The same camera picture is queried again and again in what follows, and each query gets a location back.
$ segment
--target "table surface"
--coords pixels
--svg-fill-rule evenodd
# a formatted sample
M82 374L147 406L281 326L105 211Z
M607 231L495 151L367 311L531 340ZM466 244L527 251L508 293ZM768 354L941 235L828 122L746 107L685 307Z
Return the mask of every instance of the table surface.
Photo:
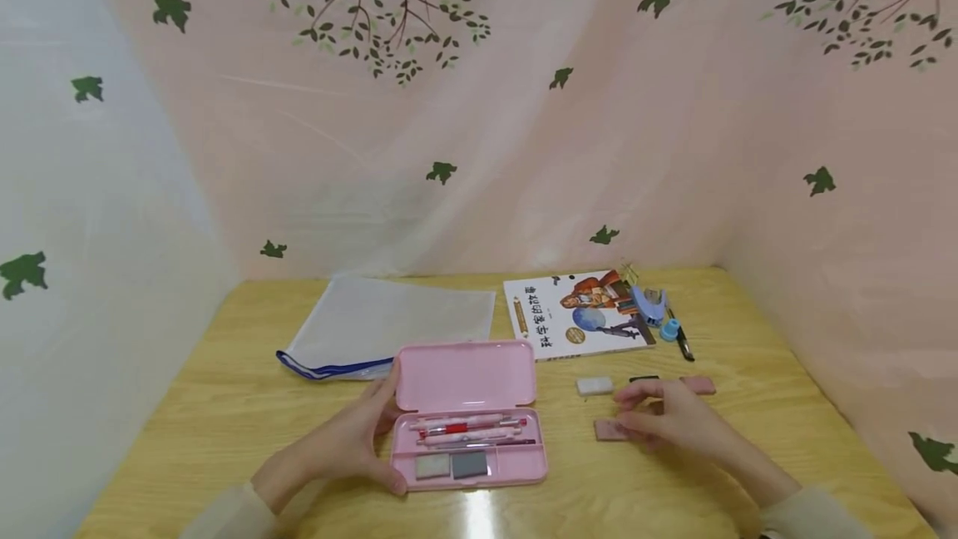
M522 275L403 279L496 291L491 337L512 336L502 281ZM651 456L629 443L597 443L592 420L609 396L580 398L579 377L703 374L713 406L800 482L831 490L876 537L935 537L865 449L748 296L720 269L650 270L668 290L695 356L675 344L538 363L549 476L537 485L410 494L364 481L330 483L289 537L750 537L757 513L719 470L686 453ZM273 451L358 396L363 383L303 381L279 365L326 281L250 281L234 289L185 362L77 536L177 537L231 484Z

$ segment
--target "book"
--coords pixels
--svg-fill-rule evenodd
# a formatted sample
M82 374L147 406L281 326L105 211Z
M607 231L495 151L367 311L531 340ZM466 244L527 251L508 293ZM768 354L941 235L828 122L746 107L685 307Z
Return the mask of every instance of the book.
M536 360L651 348L635 289L617 269L504 283L512 330Z

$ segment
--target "left hand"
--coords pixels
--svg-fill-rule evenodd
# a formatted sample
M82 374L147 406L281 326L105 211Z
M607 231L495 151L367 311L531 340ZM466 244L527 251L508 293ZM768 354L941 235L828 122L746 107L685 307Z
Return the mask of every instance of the left hand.
M373 438L392 429L401 414L393 404L398 382L394 363L387 379L372 381L333 418L267 459L252 478L266 506L279 514L308 482L345 477L370 478L393 494L405 494L405 477L373 449Z
M359 399L289 446L310 477L366 477L396 495L406 492L402 474L373 451L373 438L388 433L401 414L393 402L398 382L399 367L394 363L388 378L372 381Z

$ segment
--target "open pencil case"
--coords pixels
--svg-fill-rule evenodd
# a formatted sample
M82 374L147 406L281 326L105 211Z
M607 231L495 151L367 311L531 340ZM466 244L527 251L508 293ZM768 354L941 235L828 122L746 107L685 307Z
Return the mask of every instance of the open pencil case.
M545 478L549 466L542 443L538 413L526 408L536 401L536 356L520 339L503 342L411 345L399 350L397 405L404 414L393 425L390 463L410 491L503 487L532 484ZM423 419L474 418L502 414L516 425L507 445L481 448L421 445ZM485 474L455 477L456 459L485 453ZM449 453L452 467L445 476L417 478L417 458Z

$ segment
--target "pen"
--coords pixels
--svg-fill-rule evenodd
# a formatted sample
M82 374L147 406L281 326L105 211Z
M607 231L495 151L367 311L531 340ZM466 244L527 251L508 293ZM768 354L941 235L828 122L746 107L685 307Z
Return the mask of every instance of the pen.
M669 311L669 318L674 319L675 314L672 312L672 306L668 306L667 310ZM675 339L679 342L679 349L682 350L682 358L685 358L685 360L690 363L695 362L695 357L692 355L692 349L689 348L689 340L685 337L685 331L682 330L682 325L679 325L679 337Z
M450 434L450 433L465 433L466 431L475 431L477 429L496 429L497 427L525 427L526 420L524 418L504 418L498 422L490 424L468 424L468 423L456 423L453 425L442 425L441 427L430 427L429 429L420 430L420 438L429 438L432 436L437 436L437 434Z
M420 429L429 429L430 427L442 427L446 425L471 425L478 427L480 425L496 424L506 415L497 414L477 414L474 417L454 417L454 418L420 418L414 424L409 425L410 429L418 431Z
M500 439L509 438L522 433L522 429L516 427L503 427L499 429L480 429L479 431L469 431L467 433L441 434L420 439L417 444L420 445L440 445L444 443L462 443L462 441L475 441L477 439Z
M430 450L472 450L475 448L496 448L500 445L535 445L535 439L512 439L506 441L485 441L484 443L462 443L456 445L433 445Z

